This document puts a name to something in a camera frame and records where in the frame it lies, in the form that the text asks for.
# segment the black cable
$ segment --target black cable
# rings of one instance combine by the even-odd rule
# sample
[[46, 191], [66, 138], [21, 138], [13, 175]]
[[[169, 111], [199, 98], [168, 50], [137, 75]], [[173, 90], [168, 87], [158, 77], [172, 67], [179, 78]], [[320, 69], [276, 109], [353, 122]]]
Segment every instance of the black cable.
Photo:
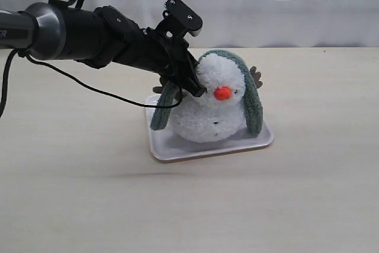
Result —
[[7, 101], [7, 91], [8, 91], [8, 77], [9, 77], [9, 70], [11, 68], [11, 63], [12, 63], [12, 60], [14, 58], [14, 56], [19, 53], [19, 56], [21, 57], [26, 57], [31, 63], [34, 63], [35, 65], [42, 65], [42, 66], [46, 66], [48, 68], [51, 68], [53, 69], [54, 71], [64, 75], [64, 76], [67, 76], [68, 78], [74, 80], [76, 83], [78, 83], [79, 85], [93, 91], [93, 92], [97, 92], [97, 93], [100, 93], [102, 95], [106, 95], [106, 96], [109, 96], [109, 97], [112, 97], [112, 98], [115, 98], [115, 99], [118, 99], [118, 100], [121, 100], [121, 101], [124, 101], [126, 103], [129, 103], [129, 104], [133, 104], [133, 105], [136, 105], [136, 106], [139, 106], [139, 107], [144, 107], [144, 108], [156, 108], [156, 109], [172, 109], [172, 108], [175, 108], [177, 106], [180, 105], [180, 103], [182, 103], [182, 100], [183, 100], [183, 94], [182, 94], [182, 88], [179, 87], [179, 94], [180, 94], [180, 98], [178, 100], [178, 102], [174, 105], [171, 105], [171, 106], [158, 106], [158, 105], [144, 105], [144, 104], [141, 104], [141, 103], [137, 103], [137, 102], [134, 102], [134, 101], [131, 101], [131, 100], [128, 100], [128, 99], [125, 99], [123, 97], [120, 97], [118, 95], [115, 95], [115, 94], [112, 94], [112, 93], [109, 93], [109, 92], [105, 92], [105, 91], [102, 91], [102, 90], [99, 90], [99, 89], [96, 89], [94, 87], [91, 87], [83, 82], [81, 82], [78, 78], [74, 77], [73, 75], [67, 73], [67, 72], [64, 72], [62, 70], [60, 70], [59, 68], [49, 64], [49, 63], [46, 63], [46, 62], [39, 62], [37, 60], [34, 60], [28, 53], [26, 52], [22, 52], [20, 50], [17, 50], [17, 49], [14, 49], [8, 56], [7, 58], [7, 62], [5, 64], [5, 67], [4, 67], [4, 73], [3, 73], [3, 79], [2, 79], [2, 92], [1, 92], [1, 102], [0, 102], [0, 117], [2, 116], [3, 112], [4, 112], [4, 109], [5, 109], [5, 103]]
[[1, 101], [0, 101], [0, 117], [2, 116], [5, 104], [7, 103], [7, 93], [8, 93], [8, 78], [9, 78], [9, 70], [11, 68], [11, 63], [14, 56], [19, 52], [19, 50], [15, 49], [11, 51], [9, 54], [7, 61], [5, 62], [4, 72], [2, 75], [2, 88], [1, 88]]

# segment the white plate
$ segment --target white plate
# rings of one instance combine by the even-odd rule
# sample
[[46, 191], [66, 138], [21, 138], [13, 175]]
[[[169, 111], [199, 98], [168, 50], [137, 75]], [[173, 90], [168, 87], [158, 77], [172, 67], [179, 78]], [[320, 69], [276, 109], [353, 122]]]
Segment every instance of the white plate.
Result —
[[[159, 96], [156, 94], [148, 97], [145, 104], [156, 105]], [[152, 155], [160, 162], [177, 162], [230, 152], [261, 149], [269, 146], [274, 141], [274, 135], [264, 120], [262, 131], [256, 138], [251, 138], [247, 129], [241, 129], [228, 139], [219, 142], [190, 142], [175, 134], [169, 125], [164, 130], [153, 131], [150, 128], [150, 122], [155, 109], [146, 108], [145, 110], [150, 150]]]

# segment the white curtain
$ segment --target white curtain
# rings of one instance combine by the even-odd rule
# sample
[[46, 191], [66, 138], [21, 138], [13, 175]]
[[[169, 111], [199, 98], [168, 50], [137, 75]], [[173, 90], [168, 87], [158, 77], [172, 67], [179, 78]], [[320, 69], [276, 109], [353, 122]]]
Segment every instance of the white curtain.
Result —
[[[0, 0], [18, 11], [33, 2]], [[166, 0], [86, 0], [112, 5], [141, 27], [155, 27]], [[204, 21], [192, 47], [379, 46], [379, 0], [183, 0]]]

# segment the stuffed toy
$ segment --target stuffed toy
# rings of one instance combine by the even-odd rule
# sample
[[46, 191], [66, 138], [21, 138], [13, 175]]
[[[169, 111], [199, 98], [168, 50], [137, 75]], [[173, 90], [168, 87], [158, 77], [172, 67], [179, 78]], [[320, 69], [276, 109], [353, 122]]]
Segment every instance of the stuffed toy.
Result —
[[[227, 139], [242, 128], [252, 137], [262, 130], [263, 108], [258, 95], [261, 73], [251, 70], [238, 55], [227, 50], [210, 50], [199, 58], [196, 74], [207, 92], [200, 98], [183, 91], [183, 100], [173, 109], [156, 109], [152, 130], [168, 125], [183, 139], [216, 142]], [[158, 105], [171, 105], [178, 99], [179, 88], [161, 79]]]

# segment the wooden table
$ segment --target wooden table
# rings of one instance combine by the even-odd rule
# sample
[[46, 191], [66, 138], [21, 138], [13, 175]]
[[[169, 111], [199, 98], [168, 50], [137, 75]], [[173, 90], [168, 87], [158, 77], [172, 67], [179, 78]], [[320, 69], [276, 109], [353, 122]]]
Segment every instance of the wooden table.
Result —
[[[275, 142], [176, 164], [152, 159], [142, 108], [16, 58], [0, 252], [378, 252], [379, 49], [232, 51], [262, 72]], [[54, 64], [139, 102], [158, 84], [117, 64]]]

